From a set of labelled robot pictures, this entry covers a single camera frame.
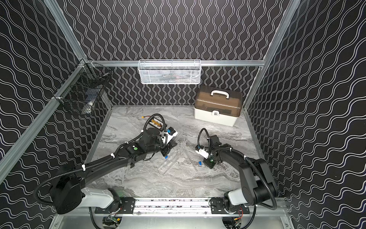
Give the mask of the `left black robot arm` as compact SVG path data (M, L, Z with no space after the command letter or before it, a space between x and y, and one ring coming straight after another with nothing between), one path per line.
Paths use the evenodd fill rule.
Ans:
M87 186L115 170L148 161L148 154L160 152L167 156L177 145L173 141L176 136L177 131L165 123L161 114L153 114L137 137L98 160L74 167L62 166L55 176L42 181L34 189L33 197L38 203L53 206L59 215L86 207L115 213L121 207L121 198L114 189L100 190Z

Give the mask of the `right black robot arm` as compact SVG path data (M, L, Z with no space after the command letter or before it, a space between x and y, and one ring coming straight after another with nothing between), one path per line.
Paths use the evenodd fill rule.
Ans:
M202 128L198 134L195 151L204 157L203 164L210 169L226 162L237 170L240 187L225 193L223 197L227 212L233 213L245 204L277 209L275 198L279 193L278 187L264 159L248 157L231 145L222 144L218 136L209 135L206 128Z

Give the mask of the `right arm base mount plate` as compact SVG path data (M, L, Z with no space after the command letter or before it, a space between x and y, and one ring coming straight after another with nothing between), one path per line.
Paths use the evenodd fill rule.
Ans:
M212 214L250 214L249 207L241 205L232 205L227 198L211 198L209 206Z

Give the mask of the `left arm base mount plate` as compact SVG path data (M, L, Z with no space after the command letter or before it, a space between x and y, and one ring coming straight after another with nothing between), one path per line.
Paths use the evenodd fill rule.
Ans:
M107 208L95 208L95 214L132 214L135 207L135 198L120 198L114 200Z

